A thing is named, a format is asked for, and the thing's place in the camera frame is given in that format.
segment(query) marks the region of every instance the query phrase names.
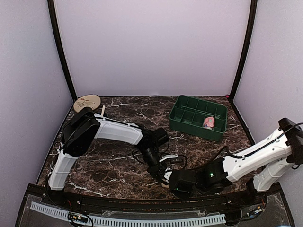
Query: brown marble tabletop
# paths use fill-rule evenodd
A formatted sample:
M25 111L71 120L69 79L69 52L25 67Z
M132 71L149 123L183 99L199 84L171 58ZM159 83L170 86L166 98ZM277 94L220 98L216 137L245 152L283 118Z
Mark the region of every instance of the brown marble tabletop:
M173 131L169 128L169 113L177 96L160 97L102 97L101 105L106 106L109 118L139 123L154 130L163 127L169 134L168 153L183 154L188 157L187 168L194 168L209 161L225 145L231 152L241 151L250 146L249 140L225 97L197 97L206 101L223 104L228 108L227 130L219 142L205 140L196 136ZM71 110L65 121L75 115ZM93 140L89 150L81 156L71 170L65 183L65 191L85 195L120 199L174 199L168 189L162 188L147 173L147 165L138 163L131 155L136 151L133 145L119 141ZM51 148L38 185L44 186L45 176L50 171L50 164L56 155ZM254 176L250 173L238 182L224 189L222 193L245 190L245 183Z

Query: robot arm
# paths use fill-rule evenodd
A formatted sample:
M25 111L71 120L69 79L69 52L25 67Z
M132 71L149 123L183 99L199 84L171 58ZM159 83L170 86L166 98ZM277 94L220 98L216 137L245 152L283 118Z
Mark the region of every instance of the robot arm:
M151 176L168 186L178 197L220 192L244 175L267 165L251 181L254 190L263 192L292 165L303 163L301 128L292 128L294 123L287 118L279 124L280 129L269 137L236 155L229 153L200 169L171 170L158 154L158 147L168 141L163 128L151 131L140 125L101 117L90 108L84 108L63 129L58 160L52 168L48 185L51 190L63 190L75 161L85 154L94 138L102 138L135 145L148 164L147 171Z
M52 172L48 180L51 190L64 189L72 166L86 153L93 139L110 139L135 145L149 165L147 171L159 182L163 182L162 175L166 170L166 164L160 161L157 153L158 147L169 140L163 128L151 131L140 125L102 117L86 107L63 129L60 147L57 150L58 158L55 166L51 167Z

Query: black cable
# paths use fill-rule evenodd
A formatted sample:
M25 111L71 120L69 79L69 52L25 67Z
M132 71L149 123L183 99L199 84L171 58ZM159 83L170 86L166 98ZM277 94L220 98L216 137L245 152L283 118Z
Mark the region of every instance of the black cable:
M298 165L297 167L292 166L292 169L296 170L300 167L300 165Z
M249 156L251 156L251 155L257 153L258 151L262 150L263 148L267 147L268 145L274 143L276 140L278 140L279 138L281 138L282 136L284 136L286 133L288 133L291 129L293 129L293 128L299 126L299 125L302 125L302 124L303 124L303 122L297 123L297 124L293 125L293 126L290 127L288 130L286 130L286 131L283 132L281 135L279 135L277 138L273 139L272 141L270 141L269 143L265 144L264 146L258 148L257 150L254 150L254 151L252 151L252 152L250 152L250 153L248 153L248 154L246 154L246 155L244 155L244 156L233 155L229 150L227 150L227 154L228 154L229 156L231 156L231 157L233 157L233 158L237 158L237 159L242 159L242 158L249 157Z
M187 156L186 156L186 155L178 155L178 156L181 156L181 157L184 158L184 165L183 165L182 169L185 169L186 166L187 166L187 163L188 163L188 158L187 158Z
M142 164L145 163L145 162L140 161L140 160L136 157L136 155L134 155L134 152L133 152L133 151L132 151L131 153L132 153L133 158L136 159L139 163L142 163Z
M201 168L207 166L209 163L213 162L213 161L219 156L219 154L221 154L222 151L224 151L224 150L227 150L227 151L228 151L228 146L222 147L222 148L220 149L220 151L219 151L214 157L212 157L207 163L205 163L205 164L203 164L203 165L201 165L201 166L192 168L192 169L190 169L190 170L197 170L197 169L201 169Z
M71 211L71 212L74 212L74 213L78 213L78 214L84 215L85 217L87 217L87 218L91 221L91 227L94 227L93 219L91 219L91 217L88 216L87 214L81 213L81 212L79 212L79 211L77 211L77 210L72 210L72 209L68 209L68 208L66 208L66 207L60 206L60 205L56 204L56 203L51 199L51 197L50 197L49 194L48 194L48 190L47 190L48 187L49 187L49 185L48 185L48 180L49 180L50 177L51 177L51 174L49 174L49 176L47 176L47 177L45 178L45 194L46 194L47 198L50 200L50 202L52 202L55 206L60 207L60 208L62 208L62 209L65 209L65 210L68 210L68 211Z
M261 213L255 214L254 217L249 218L248 216L242 217L242 218L238 218L238 219L234 219L234 220L229 220L226 219L226 221L228 222L235 222L235 221L251 221L253 219L256 219L257 217L259 217L261 215Z
M277 137L277 139L279 139L279 138L281 138L282 136L284 136L284 135L285 135L286 133L288 133L291 129L293 129L293 128L299 126L299 125L302 125L302 124L303 124L303 122L297 123L297 124L293 125L293 126L290 127L289 129L287 129L285 132L283 132L281 135L279 135L279 136Z
M159 154L165 154L168 151L168 149L169 149L169 141L168 141L167 148L165 149L165 151L159 152Z

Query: white cable tray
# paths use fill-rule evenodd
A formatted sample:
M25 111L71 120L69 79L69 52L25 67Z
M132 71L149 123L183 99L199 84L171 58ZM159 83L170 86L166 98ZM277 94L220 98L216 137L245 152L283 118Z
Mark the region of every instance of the white cable tray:
M32 202L31 210L35 210L39 213L46 214L53 218L68 221L68 211L50 207L37 202ZM89 216L95 227L202 227L212 226L217 224L224 224L225 215L213 215L201 218L188 218L188 219L174 219L174 220L128 220L128 219L116 219L116 218L104 218L99 216ZM86 226L91 226L90 221L86 223Z

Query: white backdrop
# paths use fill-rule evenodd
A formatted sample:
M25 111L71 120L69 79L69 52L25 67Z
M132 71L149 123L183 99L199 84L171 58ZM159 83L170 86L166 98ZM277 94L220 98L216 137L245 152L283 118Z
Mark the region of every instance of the white backdrop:
M303 1L259 1L250 50L235 97L256 142L288 117L303 122ZM296 226L303 223L303 168L280 180Z
M0 5L0 226L12 227L72 99L47 1Z
M250 0L57 0L78 96L230 92Z

